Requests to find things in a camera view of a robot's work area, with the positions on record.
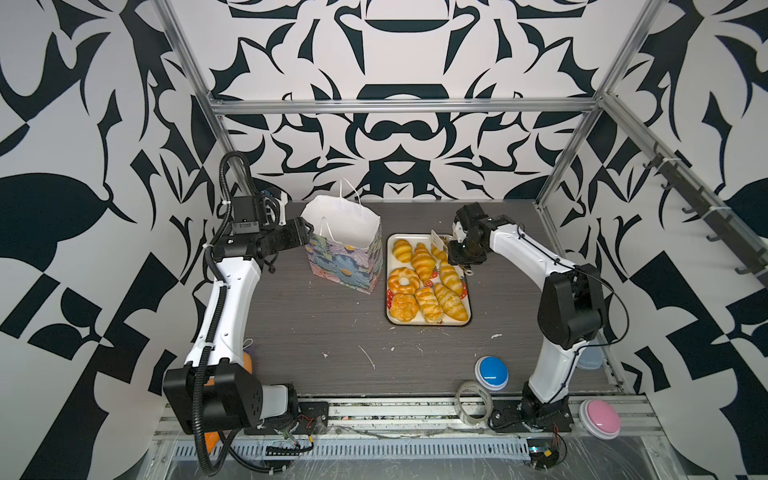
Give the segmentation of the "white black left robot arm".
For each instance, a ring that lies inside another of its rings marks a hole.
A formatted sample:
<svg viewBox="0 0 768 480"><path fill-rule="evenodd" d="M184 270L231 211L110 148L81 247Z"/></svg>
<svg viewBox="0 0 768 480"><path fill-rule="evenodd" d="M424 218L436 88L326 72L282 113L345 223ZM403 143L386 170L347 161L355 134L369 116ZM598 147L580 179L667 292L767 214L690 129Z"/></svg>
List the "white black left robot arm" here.
<svg viewBox="0 0 768 480"><path fill-rule="evenodd" d="M215 282L204 320L184 365L166 371L163 393L187 435L204 440L217 432L253 430L264 421L290 425L300 415L290 383L262 383L244 350L250 318L265 327L264 353L296 373L305 384L313 343L343 347L373 333L384 319L373 300L354 300L311 289L308 279L280 281L266 297L253 298L264 275L275 271L279 253L309 245L314 226L302 217L285 219L283 205L269 193L225 201L227 212L204 264Z"/></svg>

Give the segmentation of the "floral white paper bag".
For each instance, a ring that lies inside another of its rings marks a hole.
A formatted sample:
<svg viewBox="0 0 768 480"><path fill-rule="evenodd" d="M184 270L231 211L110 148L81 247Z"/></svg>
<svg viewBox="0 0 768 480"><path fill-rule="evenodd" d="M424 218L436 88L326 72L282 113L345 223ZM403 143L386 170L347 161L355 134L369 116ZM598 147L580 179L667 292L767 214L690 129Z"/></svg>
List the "floral white paper bag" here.
<svg viewBox="0 0 768 480"><path fill-rule="evenodd" d="M338 193L306 204L301 217L314 226L306 251L314 275L370 294L383 265L381 217L352 192L351 200Z"/></svg>

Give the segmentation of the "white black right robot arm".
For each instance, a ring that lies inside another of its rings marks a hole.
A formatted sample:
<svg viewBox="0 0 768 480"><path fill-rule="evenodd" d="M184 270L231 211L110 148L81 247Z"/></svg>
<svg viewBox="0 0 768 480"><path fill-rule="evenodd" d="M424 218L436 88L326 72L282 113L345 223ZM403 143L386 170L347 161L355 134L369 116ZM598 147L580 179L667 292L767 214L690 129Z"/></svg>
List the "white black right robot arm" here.
<svg viewBox="0 0 768 480"><path fill-rule="evenodd" d="M544 340L526 395L536 406L554 404L568 395L579 357L607 324L599 274L555 254L505 215L491 217L478 203L461 207L448 243L449 262L480 265L492 253L510 261L541 292L537 322Z"/></svg>

